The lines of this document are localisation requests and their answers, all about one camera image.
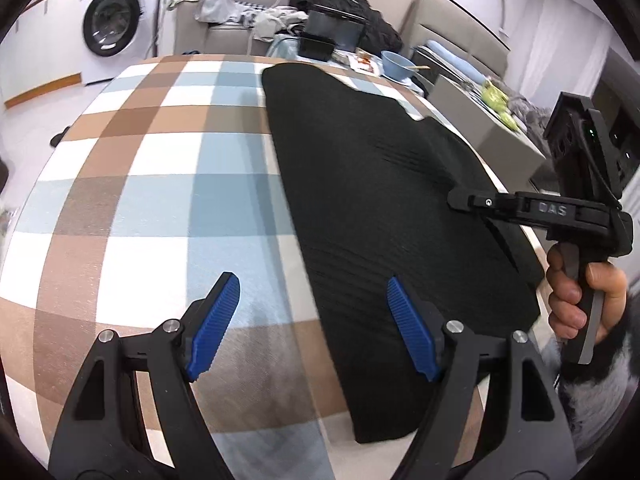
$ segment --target washing machine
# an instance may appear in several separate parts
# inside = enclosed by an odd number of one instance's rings
[[[158,0],[80,0],[82,83],[116,77],[152,55]]]

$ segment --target blue bowl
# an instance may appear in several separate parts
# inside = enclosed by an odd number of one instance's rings
[[[408,77],[411,77],[415,72],[415,68],[407,68],[414,64],[405,57],[390,52],[388,50],[382,51],[382,69],[385,71],[385,75],[396,81],[403,81]]]

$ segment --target fuzzy gray sleeve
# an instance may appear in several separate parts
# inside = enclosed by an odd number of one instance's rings
[[[639,301],[628,301],[625,315],[607,338],[594,348],[589,365],[561,362],[552,339],[542,357],[554,377],[574,438],[578,460],[590,456],[615,427],[635,391],[639,340],[636,320]]]

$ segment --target washing machine door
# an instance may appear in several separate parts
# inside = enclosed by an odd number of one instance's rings
[[[82,20],[84,42],[98,56],[115,56],[133,40],[139,21],[138,0],[93,0]]]

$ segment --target headboard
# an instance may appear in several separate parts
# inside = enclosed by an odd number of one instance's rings
[[[508,47],[451,0],[414,0],[402,27],[404,54],[435,40],[482,74],[504,77]]]

